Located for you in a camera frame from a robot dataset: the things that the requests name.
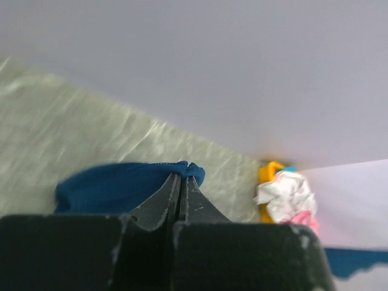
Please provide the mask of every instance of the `white surface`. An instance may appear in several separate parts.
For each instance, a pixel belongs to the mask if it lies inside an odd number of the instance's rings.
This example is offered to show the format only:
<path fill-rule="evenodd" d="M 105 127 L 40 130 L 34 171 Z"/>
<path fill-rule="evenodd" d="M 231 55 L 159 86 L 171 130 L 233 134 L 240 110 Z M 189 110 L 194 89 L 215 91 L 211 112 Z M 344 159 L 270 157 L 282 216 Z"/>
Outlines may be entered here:
<path fill-rule="evenodd" d="M 387 1 L 2 1 L 0 51 L 312 168 L 388 158 L 387 14 Z"/>
<path fill-rule="evenodd" d="M 388 250 L 388 160 L 306 170 L 316 193 L 320 239 L 325 246 Z M 388 267 L 376 265 L 338 291 L 387 290 Z"/>

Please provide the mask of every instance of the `crumpled white paper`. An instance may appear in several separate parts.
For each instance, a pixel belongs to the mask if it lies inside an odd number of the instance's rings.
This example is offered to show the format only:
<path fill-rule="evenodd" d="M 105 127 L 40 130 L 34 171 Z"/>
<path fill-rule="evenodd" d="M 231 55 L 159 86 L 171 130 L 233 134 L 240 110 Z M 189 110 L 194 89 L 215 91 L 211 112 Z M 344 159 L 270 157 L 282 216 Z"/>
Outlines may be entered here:
<path fill-rule="evenodd" d="M 304 211 L 315 216 L 315 194 L 302 174 L 281 171 L 273 181 L 260 184 L 257 191 L 254 201 L 258 205 L 268 203 L 268 214 L 276 223 L 289 221 Z"/>

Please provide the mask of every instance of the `yellow toy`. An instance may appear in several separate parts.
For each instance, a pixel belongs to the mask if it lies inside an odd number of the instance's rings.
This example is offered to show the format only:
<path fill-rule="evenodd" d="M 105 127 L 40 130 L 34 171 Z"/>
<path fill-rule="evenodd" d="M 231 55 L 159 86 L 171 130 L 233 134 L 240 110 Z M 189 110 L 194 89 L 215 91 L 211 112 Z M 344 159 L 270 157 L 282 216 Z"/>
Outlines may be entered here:
<path fill-rule="evenodd" d="M 269 162 L 266 166 L 259 169 L 259 184 L 271 182 L 275 179 L 276 170 L 285 168 L 285 165 L 278 162 Z M 260 205 L 261 222 L 274 223 L 267 211 L 267 204 Z"/>

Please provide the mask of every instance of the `translucent plastic sheet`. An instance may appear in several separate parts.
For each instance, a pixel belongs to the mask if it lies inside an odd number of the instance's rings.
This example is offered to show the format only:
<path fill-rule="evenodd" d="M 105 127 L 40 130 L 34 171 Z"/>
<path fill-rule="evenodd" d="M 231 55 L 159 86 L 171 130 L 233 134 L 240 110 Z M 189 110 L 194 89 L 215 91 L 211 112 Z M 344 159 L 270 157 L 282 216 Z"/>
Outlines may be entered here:
<path fill-rule="evenodd" d="M 89 166 L 181 159 L 223 214 L 257 221 L 257 161 L 0 56 L 0 216 L 52 213 L 58 181 Z"/>

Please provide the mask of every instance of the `blue cloth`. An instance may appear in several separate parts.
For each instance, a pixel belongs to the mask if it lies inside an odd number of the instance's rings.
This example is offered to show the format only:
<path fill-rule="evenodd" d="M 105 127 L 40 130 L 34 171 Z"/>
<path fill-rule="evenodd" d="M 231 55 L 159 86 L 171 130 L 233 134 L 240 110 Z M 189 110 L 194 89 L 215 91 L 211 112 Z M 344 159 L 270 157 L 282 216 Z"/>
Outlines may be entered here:
<path fill-rule="evenodd" d="M 375 264 L 388 264 L 388 252 L 384 251 L 325 248 L 325 252 L 333 275 L 342 279 Z"/>
<path fill-rule="evenodd" d="M 200 186 L 205 170 L 186 161 L 146 164 L 107 164 L 74 174 L 56 186 L 54 213 L 126 213 L 163 185 L 171 173 L 182 179 L 194 176 Z"/>

